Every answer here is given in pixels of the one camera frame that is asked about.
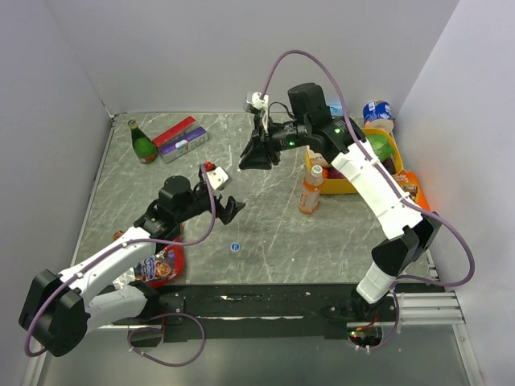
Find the orange tea bottle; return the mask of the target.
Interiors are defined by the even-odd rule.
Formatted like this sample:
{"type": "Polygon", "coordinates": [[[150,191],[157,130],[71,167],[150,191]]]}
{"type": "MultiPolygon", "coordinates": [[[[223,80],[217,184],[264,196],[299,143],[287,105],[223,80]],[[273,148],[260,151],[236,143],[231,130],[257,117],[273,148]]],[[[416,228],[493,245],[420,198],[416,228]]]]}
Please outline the orange tea bottle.
{"type": "Polygon", "coordinates": [[[323,182],[323,174],[320,176],[313,176],[311,174],[311,170],[304,177],[298,205],[298,209],[303,214],[310,215],[316,210],[323,182]]]}

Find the white bottle cap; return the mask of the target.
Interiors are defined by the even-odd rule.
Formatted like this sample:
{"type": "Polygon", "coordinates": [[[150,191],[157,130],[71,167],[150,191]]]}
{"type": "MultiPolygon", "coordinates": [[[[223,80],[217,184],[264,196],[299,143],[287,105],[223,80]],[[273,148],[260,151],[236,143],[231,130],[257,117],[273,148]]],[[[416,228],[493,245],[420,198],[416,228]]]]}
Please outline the white bottle cap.
{"type": "Polygon", "coordinates": [[[323,168],[320,166],[320,165],[314,165],[312,168],[311,168],[311,174],[313,176],[320,176],[323,174],[323,168]]]}

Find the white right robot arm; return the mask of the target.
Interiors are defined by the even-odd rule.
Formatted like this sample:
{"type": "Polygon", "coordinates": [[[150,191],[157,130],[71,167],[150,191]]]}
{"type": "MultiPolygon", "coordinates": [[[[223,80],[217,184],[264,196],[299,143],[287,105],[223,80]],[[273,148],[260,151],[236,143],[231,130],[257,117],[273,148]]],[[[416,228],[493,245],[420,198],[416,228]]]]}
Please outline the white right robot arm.
{"type": "Polygon", "coordinates": [[[385,240],[373,248],[373,263],[356,287],[353,314],[370,320],[391,285],[431,245],[440,226],[396,183],[373,152],[363,131],[331,115],[322,88],[305,83],[288,92],[291,121],[274,123],[269,98],[249,92],[245,109],[254,115],[250,140],[241,154],[242,170],[269,170],[280,154],[302,146],[319,153],[354,187],[378,219],[385,240]]]}

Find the blue bottle cap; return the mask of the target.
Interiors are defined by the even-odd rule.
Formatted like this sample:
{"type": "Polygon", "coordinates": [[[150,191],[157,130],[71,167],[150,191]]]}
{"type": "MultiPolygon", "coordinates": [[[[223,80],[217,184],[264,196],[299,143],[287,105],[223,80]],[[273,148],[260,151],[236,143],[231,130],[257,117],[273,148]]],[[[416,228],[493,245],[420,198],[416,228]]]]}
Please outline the blue bottle cap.
{"type": "Polygon", "coordinates": [[[237,243],[237,242],[231,243],[230,249],[233,252],[239,252],[241,250],[241,245],[239,243],[237,243]]]}

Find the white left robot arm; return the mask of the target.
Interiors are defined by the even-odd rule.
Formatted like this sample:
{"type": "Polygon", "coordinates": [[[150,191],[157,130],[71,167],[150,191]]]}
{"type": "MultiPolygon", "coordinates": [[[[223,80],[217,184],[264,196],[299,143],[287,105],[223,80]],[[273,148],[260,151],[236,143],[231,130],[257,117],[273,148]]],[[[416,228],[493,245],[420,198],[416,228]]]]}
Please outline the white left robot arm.
{"type": "Polygon", "coordinates": [[[220,191],[230,184],[225,170],[202,170],[192,186],[188,178],[168,178],[159,195],[120,238],[81,263],[60,273],[45,269],[32,280],[19,325],[27,332],[26,355],[34,357],[31,340],[55,357],[68,354],[91,331],[126,318],[149,323],[158,317],[159,293],[143,281],[106,292],[125,271],[154,256],[165,245],[176,246],[184,222],[209,212],[229,224],[244,204],[220,191]]]}

